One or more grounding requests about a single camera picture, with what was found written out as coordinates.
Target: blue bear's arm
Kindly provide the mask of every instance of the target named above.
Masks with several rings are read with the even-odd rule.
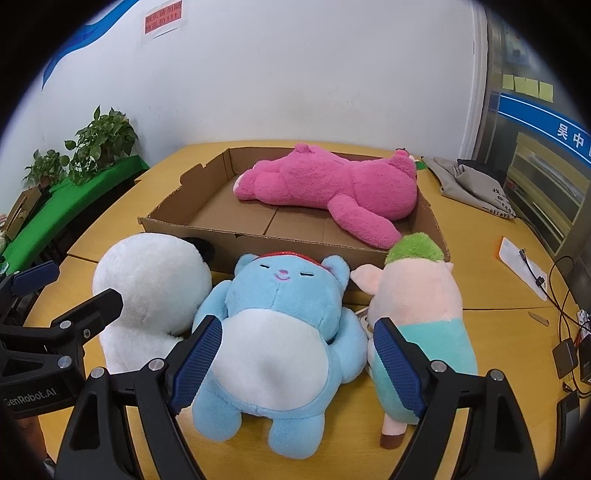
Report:
[[[368,338],[351,310],[341,310],[339,333],[329,348],[340,360],[342,383],[353,381],[363,371],[368,359]]]
[[[228,318],[226,295],[228,293],[228,289],[230,288],[230,283],[232,283],[231,280],[224,280],[213,288],[195,314],[192,331],[195,331],[195,329],[207,315],[215,315],[220,320],[225,320]]]

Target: blue gripper pad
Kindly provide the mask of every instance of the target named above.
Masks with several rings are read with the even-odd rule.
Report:
[[[214,317],[208,325],[203,326],[203,332],[200,332],[199,327],[193,332],[191,337],[199,336],[199,340],[188,352],[172,378],[168,407],[175,415],[193,402],[222,343],[222,322],[219,319]]]
[[[374,326],[374,345],[404,408],[422,418],[427,406],[421,393],[421,381],[383,320],[378,320]]]
[[[60,267],[55,262],[45,262],[14,275],[10,293],[16,297],[24,297],[55,282],[59,276]]]

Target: blue bear's head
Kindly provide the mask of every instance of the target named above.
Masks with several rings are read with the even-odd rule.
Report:
[[[309,323],[324,340],[339,329],[349,266],[336,255],[321,264],[292,252],[243,255],[226,296],[229,316],[246,309],[270,309]]]

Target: green table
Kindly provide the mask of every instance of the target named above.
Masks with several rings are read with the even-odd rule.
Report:
[[[7,274],[29,268],[39,253],[80,212],[121,182],[148,168],[135,155],[117,161],[84,185],[77,186],[65,179],[52,187],[51,198],[4,251]]]

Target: blue wall decoration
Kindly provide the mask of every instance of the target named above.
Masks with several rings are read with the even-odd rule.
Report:
[[[545,135],[591,167],[591,135],[574,120],[506,93],[501,93],[499,114]]]
[[[101,38],[109,29],[115,25],[118,19],[123,17],[124,13],[127,12],[132,6],[134,6],[139,0],[122,0],[113,10],[107,13],[98,22],[92,25],[81,26],[67,41],[64,43],[57,53],[51,58],[49,64],[43,72],[43,86],[49,79],[51,72],[56,68],[57,63],[69,53],[79,50],[80,48],[86,47],[94,41]]]

